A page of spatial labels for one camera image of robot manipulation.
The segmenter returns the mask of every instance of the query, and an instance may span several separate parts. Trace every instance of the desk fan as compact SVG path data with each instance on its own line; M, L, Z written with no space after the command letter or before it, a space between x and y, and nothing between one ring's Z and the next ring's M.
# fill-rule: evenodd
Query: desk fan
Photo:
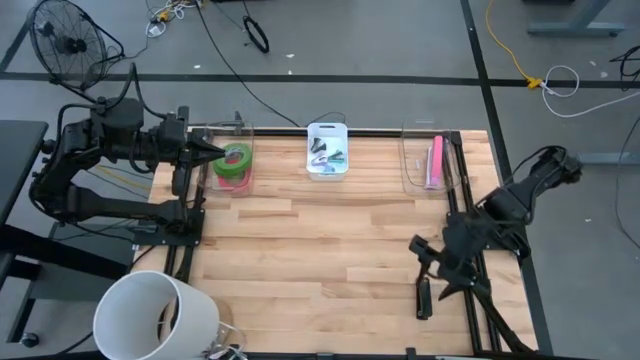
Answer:
M40 63L61 85L88 101L84 91L107 76L109 64L123 58L122 44L96 24L89 14L67 0L40 0L27 17L31 45ZM102 34L119 47L109 56Z

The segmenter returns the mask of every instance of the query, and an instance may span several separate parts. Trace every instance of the pink marker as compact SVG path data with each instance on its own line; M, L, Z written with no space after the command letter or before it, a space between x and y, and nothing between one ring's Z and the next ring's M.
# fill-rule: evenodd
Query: pink marker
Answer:
M433 149L431 151L431 167L429 169L430 171L426 187L440 187L440 181L442 179L442 151L442 136L436 136L433 139Z

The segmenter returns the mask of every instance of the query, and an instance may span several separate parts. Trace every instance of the white bucket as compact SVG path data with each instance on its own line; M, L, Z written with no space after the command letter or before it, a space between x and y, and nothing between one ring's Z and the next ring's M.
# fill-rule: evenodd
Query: white bucket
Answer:
M160 342L160 314L176 298L180 306L175 326ZM139 271L104 294L93 333L98 349L111 360L202 359L216 339L219 322L218 307L207 294L163 273Z

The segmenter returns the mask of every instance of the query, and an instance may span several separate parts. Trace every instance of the wooden tabletop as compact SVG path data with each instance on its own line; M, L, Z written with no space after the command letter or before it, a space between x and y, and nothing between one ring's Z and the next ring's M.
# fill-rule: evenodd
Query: wooden tabletop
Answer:
M479 199L498 185L488 136L462 131L462 137ZM419 263L408 245L419 234L442 247L448 203L444 195L404 193L398 141L350 138L345 180L320 183L307 175L304 138L259 136L252 195L206 193L203 241L189 282L231 309L247 351L472 353L462 294L438 302L445 284L432 280L433 316L415 318ZM170 184L171 168L159 166L151 201L173 198ZM166 253L154 249L135 270L162 271ZM496 307L535 348L517 260L497 250L485 257ZM479 322L488 348L480 311Z

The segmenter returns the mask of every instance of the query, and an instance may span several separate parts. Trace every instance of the gray floor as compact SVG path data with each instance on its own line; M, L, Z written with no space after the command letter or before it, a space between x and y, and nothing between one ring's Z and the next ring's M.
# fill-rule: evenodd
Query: gray floor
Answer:
M150 0L152 5L162 1ZM17 34L31 2L0 2L0 35L4 51ZM98 3L78 0L102 26L109 29L132 54L145 44L144 1L114 0ZM488 0L472 0L486 67L491 78L518 79L519 74L484 28ZM598 20L623 21L632 29L617 38L548 39L530 37L530 20L566 18L585 1L573 6L525 4L495 0L495 32L518 54L525 70L543 77L549 67L565 64L583 79L617 80L617 64L608 60L638 45L640 5L635 1L609 4ZM245 35L214 7L205 18L221 50L239 73L308 75L412 75L475 78L477 73L466 34L460 3L447 0L264 0L249 1L254 18L270 37L271 54L244 46ZM240 20L241 4L221 5ZM215 54L197 14L172 22L167 33L149 42L149 50L136 61L144 74L228 74ZM127 65L114 68L126 72ZM41 73L28 38L8 71ZM90 89L93 95L114 95L122 84L104 82ZM400 127L403 121L433 119L443 128L488 129L479 87L399 84L282 84L249 86L263 100L300 123L328 111L341 111L352 127ZM235 83L145 82L142 90L156 110L179 105L191 107L192 122L230 119L235 110L257 126L286 126ZM500 124L509 157L515 165L542 145L560 144L575 152L620 150L622 141L640 116L638 100L617 104L583 117L563 120L550 114L539 90L494 87ZM552 99L557 111L571 113L622 96L616 89L582 89L569 100ZM78 101L73 94L46 82L0 81L2 118L43 120L53 124L60 106ZM71 113L68 121L80 119ZM147 125L154 119L147 118ZM629 150L640 151L639 136ZM615 168L587 167L583 180L562 187L538 201L536 221L528 235L533 248L546 320L556 354L599 359L635 358L640 331L640 252L616 227L613 214ZM640 199L634 185L640 172L621 173L620 213L629 231L640 238ZM128 196L85 176L82 181L105 195ZM46 234L52 221L32 209L21 195L10 217L14 225ZM12 281L0 296L0 317L10 319L24 284ZM0 345L0 357L48 354L84 335L91 326L95 304L46 301L36 306L28 329L45 341L35 349ZM7 331L0 325L0 338ZM83 348L92 348L90 341Z

